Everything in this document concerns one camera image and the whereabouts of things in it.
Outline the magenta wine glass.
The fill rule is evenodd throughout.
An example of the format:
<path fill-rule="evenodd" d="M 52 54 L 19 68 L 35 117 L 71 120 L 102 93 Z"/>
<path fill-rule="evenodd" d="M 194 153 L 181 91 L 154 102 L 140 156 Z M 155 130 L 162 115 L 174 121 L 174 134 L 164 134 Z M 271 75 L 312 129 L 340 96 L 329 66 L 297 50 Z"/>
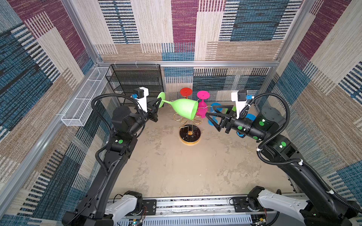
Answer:
<path fill-rule="evenodd" d="M 197 93 L 197 97 L 200 100 L 198 104 L 198 110 L 196 115 L 200 116 L 202 119 L 206 117 L 207 104 L 205 100 L 210 97 L 210 94 L 207 91 L 201 90 Z"/>

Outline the blue front wine glass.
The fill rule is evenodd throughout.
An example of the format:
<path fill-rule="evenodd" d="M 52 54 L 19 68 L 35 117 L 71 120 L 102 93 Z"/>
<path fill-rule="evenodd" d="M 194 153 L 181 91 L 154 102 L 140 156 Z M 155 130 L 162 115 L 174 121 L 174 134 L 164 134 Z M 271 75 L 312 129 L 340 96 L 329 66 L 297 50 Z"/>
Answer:
<path fill-rule="evenodd" d="M 247 114 L 246 118 L 250 119 L 251 121 L 254 121 L 256 119 L 256 116 L 253 114 Z M 237 135 L 240 138 L 244 138 L 246 136 L 245 134 L 240 134 L 239 132 L 237 132 Z"/>

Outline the red wine glass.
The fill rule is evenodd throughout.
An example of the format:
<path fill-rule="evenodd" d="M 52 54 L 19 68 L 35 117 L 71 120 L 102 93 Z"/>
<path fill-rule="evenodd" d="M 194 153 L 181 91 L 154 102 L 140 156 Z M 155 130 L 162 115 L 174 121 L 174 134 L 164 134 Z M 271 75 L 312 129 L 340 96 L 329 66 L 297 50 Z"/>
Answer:
<path fill-rule="evenodd" d="M 188 99 L 188 97 L 192 94 L 192 89 L 188 87 L 184 87 L 180 90 L 180 94 L 185 99 Z"/>

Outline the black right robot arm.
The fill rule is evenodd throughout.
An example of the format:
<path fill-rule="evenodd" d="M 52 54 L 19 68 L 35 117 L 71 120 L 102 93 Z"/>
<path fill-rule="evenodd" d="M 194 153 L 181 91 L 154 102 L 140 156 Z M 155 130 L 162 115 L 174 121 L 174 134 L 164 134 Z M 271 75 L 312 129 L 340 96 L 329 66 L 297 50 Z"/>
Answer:
<path fill-rule="evenodd" d="M 292 199 L 256 186 L 248 194 L 251 210 L 273 209 L 300 220 L 306 226 L 352 225 L 350 220 L 362 212 L 359 205 L 336 193 L 304 160 L 297 147 L 287 137 L 277 133 L 286 127 L 286 117 L 276 108 L 266 107 L 252 121 L 235 113 L 231 106 L 225 108 L 227 113 L 215 110 L 206 114 L 207 119 L 218 131 L 225 129 L 229 133 L 235 130 L 241 137 L 260 142 L 256 151 L 258 158 L 284 171 L 307 197 L 305 200 Z"/>

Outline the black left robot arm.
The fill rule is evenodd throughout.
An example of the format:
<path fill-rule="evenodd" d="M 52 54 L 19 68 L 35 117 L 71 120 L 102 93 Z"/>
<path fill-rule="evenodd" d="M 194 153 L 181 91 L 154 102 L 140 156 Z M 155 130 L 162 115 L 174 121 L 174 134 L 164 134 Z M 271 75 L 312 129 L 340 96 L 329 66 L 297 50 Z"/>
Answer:
<path fill-rule="evenodd" d="M 114 110 L 108 143 L 95 154 L 100 171 L 75 210 L 64 214 L 64 226 L 113 226 L 126 215 L 146 214 L 142 194 L 134 191 L 126 192 L 120 200 L 108 205 L 112 189 L 130 159 L 146 122 L 158 121 L 161 98 L 144 105 L 133 97 L 129 97 L 129 100 L 137 112 L 133 113 L 126 105 Z"/>

